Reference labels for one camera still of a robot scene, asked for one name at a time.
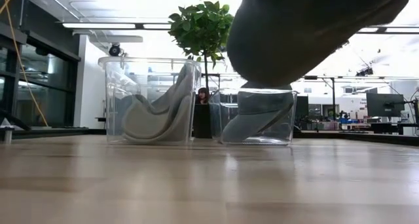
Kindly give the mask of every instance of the desk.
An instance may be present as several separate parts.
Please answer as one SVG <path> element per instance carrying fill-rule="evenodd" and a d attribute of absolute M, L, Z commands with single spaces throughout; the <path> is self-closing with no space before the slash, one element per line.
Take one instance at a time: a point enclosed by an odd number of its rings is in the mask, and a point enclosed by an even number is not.
<path fill-rule="evenodd" d="M 311 122 L 307 124 L 307 130 L 338 130 L 338 122 Z"/>
<path fill-rule="evenodd" d="M 412 123 L 392 123 L 392 122 L 374 122 L 371 123 L 371 129 L 375 134 L 398 133 L 403 135 L 404 127 L 418 127 Z"/>
<path fill-rule="evenodd" d="M 106 129 L 106 118 L 105 117 L 96 117 L 98 122 L 104 122 L 103 129 Z"/>
<path fill-rule="evenodd" d="M 342 124 L 342 130 L 367 130 L 369 128 L 370 125 L 366 123 Z"/>

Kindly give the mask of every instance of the ceiling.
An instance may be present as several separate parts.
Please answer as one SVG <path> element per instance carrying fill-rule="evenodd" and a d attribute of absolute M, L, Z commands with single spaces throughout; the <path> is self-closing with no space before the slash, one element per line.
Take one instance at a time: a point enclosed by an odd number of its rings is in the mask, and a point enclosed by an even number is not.
<path fill-rule="evenodd" d="M 166 22 L 178 6 L 199 0 L 31 0 L 63 22 Z M 234 14 L 241 0 L 209 0 L 229 4 Z M 419 26 L 419 0 L 410 0 L 392 25 Z M 144 43 L 130 43 L 131 56 L 179 58 L 182 51 L 165 31 L 118 31 L 107 34 L 140 35 Z M 419 77 L 419 35 L 354 35 L 310 74 L 355 75 L 372 66 L 377 75 Z"/>

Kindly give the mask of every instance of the clear plastic bin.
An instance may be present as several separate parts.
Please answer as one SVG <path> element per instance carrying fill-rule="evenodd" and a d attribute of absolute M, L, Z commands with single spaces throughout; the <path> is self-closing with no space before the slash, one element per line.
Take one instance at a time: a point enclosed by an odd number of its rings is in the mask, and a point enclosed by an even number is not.
<path fill-rule="evenodd" d="M 220 89 L 209 100 L 212 136 L 226 145 L 288 145 L 296 102 L 292 90 Z"/>
<path fill-rule="evenodd" d="M 104 57 L 108 143 L 185 144 L 200 67 L 191 60 Z"/>

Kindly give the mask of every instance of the green leaves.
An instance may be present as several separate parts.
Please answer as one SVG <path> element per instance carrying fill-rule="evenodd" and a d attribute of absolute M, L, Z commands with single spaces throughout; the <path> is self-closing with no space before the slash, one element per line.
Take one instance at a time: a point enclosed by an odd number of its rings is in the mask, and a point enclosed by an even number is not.
<path fill-rule="evenodd" d="M 228 13 L 228 5 L 220 6 L 219 2 L 205 1 L 203 4 L 179 7 L 180 13 L 169 16 L 168 32 L 185 56 L 201 62 L 204 57 L 211 59 L 213 68 L 217 61 L 224 60 L 220 47 L 225 47 L 233 16 Z"/>
<path fill-rule="evenodd" d="M 229 12 L 230 11 L 230 5 L 223 5 L 222 10 L 225 11 L 225 12 Z"/>
<path fill-rule="evenodd" d="M 203 13 L 203 12 L 193 14 L 193 16 L 194 16 L 194 19 L 195 19 L 195 20 L 199 20 L 199 19 L 200 19 L 203 15 L 204 15 L 204 13 Z"/>
<path fill-rule="evenodd" d="M 191 30 L 191 23 L 190 23 L 190 22 L 188 22 L 188 21 L 184 22 L 184 23 L 182 24 L 182 28 L 183 28 L 183 30 L 185 30 L 185 31 L 189 31 L 189 30 Z"/>
<path fill-rule="evenodd" d="M 173 21 L 179 21 L 180 19 L 182 19 L 182 17 L 181 17 L 179 14 L 176 14 L 176 13 L 171 14 L 171 15 L 169 16 L 169 18 L 170 18 L 171 20 L 173 20 Z"/>

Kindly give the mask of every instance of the dark hair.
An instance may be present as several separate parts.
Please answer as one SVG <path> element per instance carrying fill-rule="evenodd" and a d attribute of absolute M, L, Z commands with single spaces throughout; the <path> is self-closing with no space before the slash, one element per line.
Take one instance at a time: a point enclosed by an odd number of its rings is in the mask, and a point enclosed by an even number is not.
<path fill-rule="evenodd" d="M 198 90 L 198 96 L 199 96 L 199 94 L 201 94 L 201 93 L 205 93 L 204 103 L 208 103 L 208 97 L 210 96 L 210 94 L 208 93 L 207 88 L 205 88 L 205 87 L 200 88 L 200 89 Z"/>

